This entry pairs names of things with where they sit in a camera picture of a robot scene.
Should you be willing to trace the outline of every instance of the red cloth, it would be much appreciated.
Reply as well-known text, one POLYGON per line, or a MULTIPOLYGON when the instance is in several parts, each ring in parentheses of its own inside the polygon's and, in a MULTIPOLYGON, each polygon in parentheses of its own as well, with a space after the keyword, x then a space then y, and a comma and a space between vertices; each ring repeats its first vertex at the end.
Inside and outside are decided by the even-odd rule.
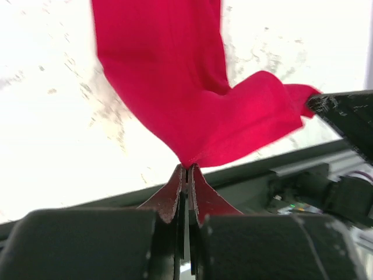
POLYGON ((109 83, 185 167, 232 162, 301 127, 301 114, 312 117, 310 86, 260 71, 229 87, 220 0, 92 2, 109 83))

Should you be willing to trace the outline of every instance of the fabric fold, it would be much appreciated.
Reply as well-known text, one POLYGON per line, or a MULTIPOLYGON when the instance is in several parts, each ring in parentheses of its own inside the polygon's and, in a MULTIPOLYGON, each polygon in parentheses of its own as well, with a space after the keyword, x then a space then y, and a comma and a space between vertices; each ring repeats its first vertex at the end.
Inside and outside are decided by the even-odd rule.
POLYGON ((126 106, 185 167, 223 165, 302 126, 319 92, 259 71, 228 84, 219 0, 93 0, 97 55, 126 106))

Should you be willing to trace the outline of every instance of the black plastic part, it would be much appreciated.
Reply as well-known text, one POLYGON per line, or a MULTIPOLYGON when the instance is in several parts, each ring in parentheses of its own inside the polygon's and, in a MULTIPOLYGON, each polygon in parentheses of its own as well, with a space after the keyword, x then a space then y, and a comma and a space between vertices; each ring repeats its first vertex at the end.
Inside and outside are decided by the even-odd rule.
POLYGON ((144 279, 150 275, 156 217, 134 209, 33 212, 9 237, 0 279, 144 279))
POLYGON ((312 96, 308 107, 373 165, 373 90, 312 96))
POLYGON ((372 205, 371 183, 360 178, 341 177, 338 183, 332 184, 322 209, 357 227, 370 228, 373 226, 373 219, 369 217, 372 205))
POLYGON ((299 177, 294 181, 297 184, 296 192, 300 201, 319 209, 324 208, 329 190, 332 184, 335 183, 330 181, 327 176, 310 172, 305 172, 299 175, 299 177))
POLYGON ((346 227, 327 215, 212 216, 201 237, 198 280, 366 279, 346 227))

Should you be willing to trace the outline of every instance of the red fabric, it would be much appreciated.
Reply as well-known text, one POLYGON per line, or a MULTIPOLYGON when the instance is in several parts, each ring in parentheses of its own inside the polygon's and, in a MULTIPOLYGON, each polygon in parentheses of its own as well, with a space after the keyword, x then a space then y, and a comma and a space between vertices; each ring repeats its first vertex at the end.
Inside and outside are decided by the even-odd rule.
POLYGON ((260 71, 229 87, 220 0, 93 0, 93 13, 107 79, 185 167, 232 162, 312 117, 310 86, 260 71))

